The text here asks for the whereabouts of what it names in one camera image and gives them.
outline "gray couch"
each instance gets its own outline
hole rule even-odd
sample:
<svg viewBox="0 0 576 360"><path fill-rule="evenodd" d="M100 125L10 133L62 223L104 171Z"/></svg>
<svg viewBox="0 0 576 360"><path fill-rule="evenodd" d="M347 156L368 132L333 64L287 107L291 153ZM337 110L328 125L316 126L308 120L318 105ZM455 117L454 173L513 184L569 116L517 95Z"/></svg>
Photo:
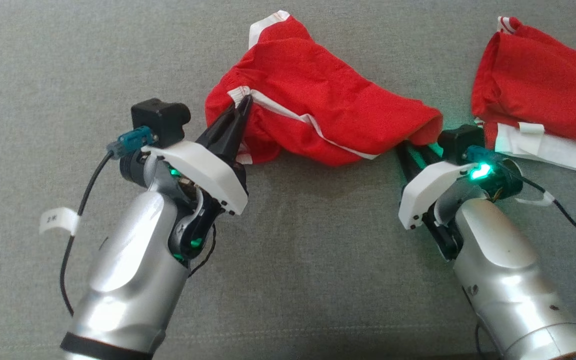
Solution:
<svg viewBox="0 0 576 360"><path fill-rule="evenodd" d="M67 235L39 235L41 212L78 206L137 102L184 102L196 138L206 95L245 52L249 25L279 9L369 80L440 109L446 128L472 121L471 85L496 16L576 48L567 0L0 0L0 360L57 358L69 323L58 287ZM520 164L576 216L576 172ZM474 351L475 318L451 264L426 231L398 223L393 153L327 168L284 152L247 171L249 205L218 219L216 251L187 283L156 359ZM101 174L68 268L71 298L140 191L116 162ZM576 230L553 207L501 207L576 315Z"/></svg>

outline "red garment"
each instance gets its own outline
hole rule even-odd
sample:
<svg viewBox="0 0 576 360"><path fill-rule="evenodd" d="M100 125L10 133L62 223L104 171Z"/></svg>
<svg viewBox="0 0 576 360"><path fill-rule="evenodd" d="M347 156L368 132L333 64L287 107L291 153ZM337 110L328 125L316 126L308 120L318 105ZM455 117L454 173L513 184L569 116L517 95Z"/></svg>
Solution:
<svg viewBox="0 0 576 360"><path fill-rule="evenodd" d="M442 130L437 109L364 79L315 43L304 25L285 11L265 21L275 23L263 28L257 43L205 102L210 124L233 100L238 103L252 94L239 161L267 162L284 148L341 166L374 158L404 139L418 145L437 141Z"/></svg>
<svg viewBox="0 0 576 360"><path fill-rule="evenodd" d="M471 99L487 146L494 148L497 123L542 124L548 133L576 140L576 50L514 17L499 21Z"/></svg>

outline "white stripe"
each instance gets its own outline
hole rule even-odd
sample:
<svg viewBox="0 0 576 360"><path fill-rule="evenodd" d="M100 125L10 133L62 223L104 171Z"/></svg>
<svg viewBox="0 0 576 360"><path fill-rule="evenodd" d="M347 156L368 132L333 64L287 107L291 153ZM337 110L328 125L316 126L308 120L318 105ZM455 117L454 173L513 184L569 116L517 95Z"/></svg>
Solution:
<svg viewBox="0 0 576 360"><path fill-rule="evenodd" d="M484 120L482 120L482 119L480 119L480 118L478 118L478 117L475 117L474 122L475 122L475 125L476 125L478 128L483 128L483 127L484 127Z"/></svg>
<svg viewBox="0 0 576 360"><path fill-rule="evenodd" d="M244 96L249 95L249 94L252 95L252 98L254 99L255 104L259 105L260 107L262 107L266 110L270 110L271 112L274 112L275 114L289 117L291 119L301 121L302 123L306 123L306 124L310 125L311 127L313 127L313 129L315 130L315 132L317 133L317 135L320 138L322 138L323 140L327 141L328 143L330 143L334 146L337 146L338 148L341 148L343 150L346 150L349 153L353 153L355 155L358 155L359 157L362 157L365 159L370 159L370 160L375 159L376 157L379 156L379 154L373 155L372 153L359 152L357 150L354 150L352 148L349 148L349 147L346 147L343 145L339 145L338 143L327 139L323 135L322 128L320 128L320 126L318 125L317 119L315 119L315 116L312 116L311 114L302 114L302 115L295 114L295 112L292 112L289 109L286 109L286 107L283 107L277 101L272 100L271 98L269 98L268 96L264 95L263 93L261 93L260 91L258 91L256 89L250 89L248 86L239 86L237 88L231 89L231 91L228 91L228 95L235 102L236 106L238 106L240 104L240 102L242 102L242 99L244 98Z"/></svg>
<svg viewBox="0 0 576 360"><path fill-rule="evenodd" d="M504 26L501 24L501 19L502 19L502 16L496 17L496 30L498 32L505 32L506 30L504 29Z"/></svg>
<svg viewBox="0 0 576 360"><path fill-rule="evenodd" d="M506 27L508 27L508 30L510 30L510 34L514 34L515 29L512 26L510 26L510 18L509 17L503 18L503 23L506 25Z"/></svg>
<svg viewBox="0 0 576 360"><path fill-rule="evenodd" d="M250 148L246 145L246 141L242 141L239 144L239 150L237 151L237 162L245 166L252 164Z"/></svg>
<svg viewBox="0 0 576 360"><path fill-rule="evenodd" d="M252 48L259 41L259 35L261 35L261 32L263 32L264 29L270 27L270 25L286 21L288 18L290 18L288 12L279 10L276 13L250 25L250 32L248 33L248 48Z"/></svg>

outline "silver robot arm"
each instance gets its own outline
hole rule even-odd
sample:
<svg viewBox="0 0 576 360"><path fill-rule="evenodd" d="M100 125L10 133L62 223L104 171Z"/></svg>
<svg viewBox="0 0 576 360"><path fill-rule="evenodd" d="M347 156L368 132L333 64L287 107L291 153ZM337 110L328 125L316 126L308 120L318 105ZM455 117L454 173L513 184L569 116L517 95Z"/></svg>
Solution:
<svg viewBox="0 0 576 360"><path fill-rule="evenodd" d="M169 249L177 218L166 194L146 191L132 202L90 270L61 343L66 359L153 357L190 273Z"/></svg>
<svg viewBox="0 0 576 360"><path fill-rule="evenodd" d="M576 319L542 273L529 240L494 204L519 194L519 167L483 148L481 129L439 135L443 156L427 146L397 147L408 183L398 217L425 226L454 272L503 360L576 360ZM425 167L415 160L423 159ZM554 198L544 190L544 204Z"/></svg>
<svg viewBox="0 0 576 360"><path fill-rule="evenodd" d="M196 141L187 141L181 130L190 120L185 105L151 99L133 106L135 130L111 143L107 157L120 159L122 176L147 191L94 260L86 294L61 342L66 359L153 358L194 272L190 264L211 227L215 234L215 219L239 215L247 205L245 169L236 156L251 107L246 96Z"/></svg>
<svg viewBox="0 0 576 360"><path fill-rule="evenodd" d="M467 200L454 261L480 325L504 360L576 359L576 319L544 276L535 248L494 203Z"/></svg>

